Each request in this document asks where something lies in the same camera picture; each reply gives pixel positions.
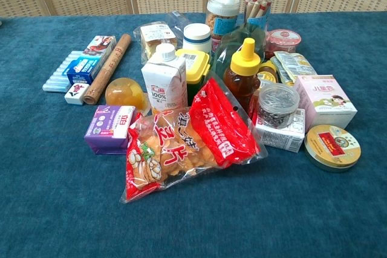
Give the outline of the purple wrapped soap bar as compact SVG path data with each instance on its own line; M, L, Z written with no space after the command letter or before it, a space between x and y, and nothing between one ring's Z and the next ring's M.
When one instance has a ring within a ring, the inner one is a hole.
M128 128L135 114L134 106L98 106L84 136L85 142L97 155L124 155Z

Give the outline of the red crispy snack bag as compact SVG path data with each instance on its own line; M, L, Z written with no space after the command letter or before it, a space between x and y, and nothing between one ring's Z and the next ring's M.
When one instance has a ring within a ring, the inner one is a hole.
M190 107L138 114L128 137L123 203L268 155L255 125L213 72Z

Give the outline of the white juice carton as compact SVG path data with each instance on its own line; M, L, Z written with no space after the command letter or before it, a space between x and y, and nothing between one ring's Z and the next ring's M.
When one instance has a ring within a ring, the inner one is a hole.
M188 106L186 59L169 43L157 45L141 69L153 114Z

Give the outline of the yellow lid green bin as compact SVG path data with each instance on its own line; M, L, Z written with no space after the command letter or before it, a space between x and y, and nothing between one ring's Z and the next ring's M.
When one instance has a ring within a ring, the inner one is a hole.
M176 55L186 61L187 100L190 106L209 72L209 55L202 51L184 48L177 50Z

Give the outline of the yellow jelly cup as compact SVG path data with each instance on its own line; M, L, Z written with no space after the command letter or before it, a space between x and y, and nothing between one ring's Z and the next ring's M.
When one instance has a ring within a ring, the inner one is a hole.
M106 88L105 100L107 105L134 106L138 110L147 108L147 101L141 86L130 78L113 80Z

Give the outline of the wrapped sandwich bread pack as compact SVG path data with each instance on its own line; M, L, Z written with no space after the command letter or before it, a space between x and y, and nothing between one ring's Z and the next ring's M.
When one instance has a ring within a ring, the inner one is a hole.
M156 21L141 25L134 29L135 40L141 43L141 61L146 63L155 53L156 47L162 43L172 44L175 48L178 39L165 21Z

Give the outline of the clear tub of clips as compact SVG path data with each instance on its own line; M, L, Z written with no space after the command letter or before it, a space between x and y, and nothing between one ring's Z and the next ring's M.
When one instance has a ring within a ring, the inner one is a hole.
M292 87L272 83L259 92L258 117L264 126L285 128L293 122L299 107L299 93Z

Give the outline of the small honey jar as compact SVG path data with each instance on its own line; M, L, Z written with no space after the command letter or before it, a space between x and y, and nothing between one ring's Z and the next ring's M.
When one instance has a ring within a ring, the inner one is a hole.
M278 83L277 69L271 60L260 64L257 76L260 80Z

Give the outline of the clear jar of crackers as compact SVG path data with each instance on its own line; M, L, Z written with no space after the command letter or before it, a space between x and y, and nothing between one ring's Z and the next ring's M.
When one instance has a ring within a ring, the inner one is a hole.
M241 0L208 0L206 24L210 27L211 52L218 48L224 35L230 33L239 15Z

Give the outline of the silver sachet strip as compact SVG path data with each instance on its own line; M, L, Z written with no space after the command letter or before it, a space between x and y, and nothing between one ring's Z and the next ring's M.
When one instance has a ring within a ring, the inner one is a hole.
M286 51L275 51L270 61L276 67L281 82L294 86L298 76L315 76L317 72L309 61L301 54Z

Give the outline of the pink yogurt cup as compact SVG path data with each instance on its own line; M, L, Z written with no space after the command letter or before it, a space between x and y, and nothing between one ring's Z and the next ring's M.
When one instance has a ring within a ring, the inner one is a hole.
M295 53L297 46L301 43L301 36L291 30L276 29L266 33L265 58L270 59L275 51L286 51Z

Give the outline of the blue white toothpaste box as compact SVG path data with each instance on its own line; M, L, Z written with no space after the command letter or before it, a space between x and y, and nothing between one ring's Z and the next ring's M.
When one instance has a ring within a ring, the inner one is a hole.
M115 36L95 36L81 55L68 65L67 77L70 84L91 85L116 44Z

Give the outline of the white mahjong tile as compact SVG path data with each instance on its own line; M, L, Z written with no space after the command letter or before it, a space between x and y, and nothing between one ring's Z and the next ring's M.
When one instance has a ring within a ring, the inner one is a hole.
M66 92L64 99L70 105L83 105L83 96L85 95L89 84L87 83L74 83L71 88Z

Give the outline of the clear jar biscuit sticks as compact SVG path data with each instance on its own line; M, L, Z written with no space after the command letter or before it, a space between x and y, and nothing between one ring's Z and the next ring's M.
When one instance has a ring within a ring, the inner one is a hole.
M244 21L267 31L272 0L245 0Z

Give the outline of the round gold tin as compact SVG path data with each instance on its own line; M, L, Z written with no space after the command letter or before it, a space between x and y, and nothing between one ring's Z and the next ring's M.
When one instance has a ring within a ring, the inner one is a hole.
M359 142L346 130L333 125L309 129L304 145L310 161L327 172L345 172L361 157Z

